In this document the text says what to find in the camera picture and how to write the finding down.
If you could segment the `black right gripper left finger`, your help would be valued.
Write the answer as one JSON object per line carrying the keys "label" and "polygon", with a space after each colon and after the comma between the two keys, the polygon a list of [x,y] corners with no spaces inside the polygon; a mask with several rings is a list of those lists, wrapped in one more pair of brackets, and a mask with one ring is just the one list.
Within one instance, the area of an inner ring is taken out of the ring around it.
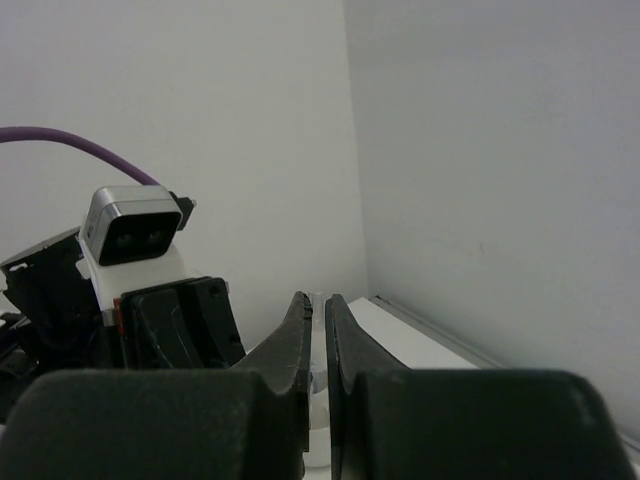
{"label": "black right gripper left finger", "polygon": [[68,370],[36,380],[1,436],[5,479],[300,479],[312,308],[228,369]]}

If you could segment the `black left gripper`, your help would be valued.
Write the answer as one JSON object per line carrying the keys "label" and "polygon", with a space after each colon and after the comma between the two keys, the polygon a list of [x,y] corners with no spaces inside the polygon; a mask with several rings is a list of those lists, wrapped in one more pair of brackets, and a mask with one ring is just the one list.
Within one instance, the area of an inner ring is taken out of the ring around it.
{"label": "black left gripper", "polygon": [[246,355],[221,278],[188,274],[160,226],[72,229],[1,264],[1,336],[31,371],[226,369]]}

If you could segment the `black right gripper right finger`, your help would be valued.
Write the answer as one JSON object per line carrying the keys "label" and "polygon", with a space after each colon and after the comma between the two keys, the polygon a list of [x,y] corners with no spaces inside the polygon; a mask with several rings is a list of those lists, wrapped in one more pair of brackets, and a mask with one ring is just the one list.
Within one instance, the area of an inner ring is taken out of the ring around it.
{"label": "black right gripper right finger", "polygon": [[632,479],[608,408],[559,370],[412,369],[325,307],[336,479]]}

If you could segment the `clear blue gel pen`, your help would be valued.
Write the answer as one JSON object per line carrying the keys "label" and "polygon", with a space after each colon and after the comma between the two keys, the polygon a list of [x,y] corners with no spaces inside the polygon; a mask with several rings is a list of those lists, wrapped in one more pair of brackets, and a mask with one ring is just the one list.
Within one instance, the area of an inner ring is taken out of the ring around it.
{"label": "clear blue gel pen", "polygon": [[330,466],[330,409],[328,388],[328,362],[325,330],[326,296],[309,293],[312,307],[310,396],[309,396],[309,450],[304,454],[307,468]]}

